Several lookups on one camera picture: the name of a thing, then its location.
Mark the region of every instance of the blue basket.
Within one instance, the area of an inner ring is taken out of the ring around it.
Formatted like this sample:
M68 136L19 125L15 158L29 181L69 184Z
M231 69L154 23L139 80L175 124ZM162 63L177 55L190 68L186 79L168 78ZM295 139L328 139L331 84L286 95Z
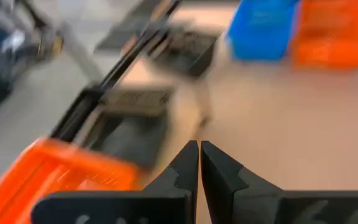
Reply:
M296 3L243 0L228 31L234 58L280 60L293 30Z

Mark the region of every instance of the floor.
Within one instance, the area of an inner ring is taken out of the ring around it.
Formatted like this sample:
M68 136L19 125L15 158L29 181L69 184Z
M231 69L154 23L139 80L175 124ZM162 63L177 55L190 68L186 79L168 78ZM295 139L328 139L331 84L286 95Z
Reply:
M56 23L61 18L68 21L91 53L109 28L138 0L35 1ZM94 58L106 72L118 60L118 55ZM13 94L0 106L0 175L26 146L51 133L78 92L89 82L73 59L63 54L52 64L34 69L18 83Z

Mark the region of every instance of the orange plastic crate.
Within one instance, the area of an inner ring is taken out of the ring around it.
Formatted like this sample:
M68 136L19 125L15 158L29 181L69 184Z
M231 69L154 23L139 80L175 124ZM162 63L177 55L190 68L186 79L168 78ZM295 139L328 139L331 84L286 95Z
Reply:
M292 45L297 65L358 66L358 0L304 0Z
M0 224L31 223L32 207L56 191L135 190L138 168L43 139L29 146L0 179Z

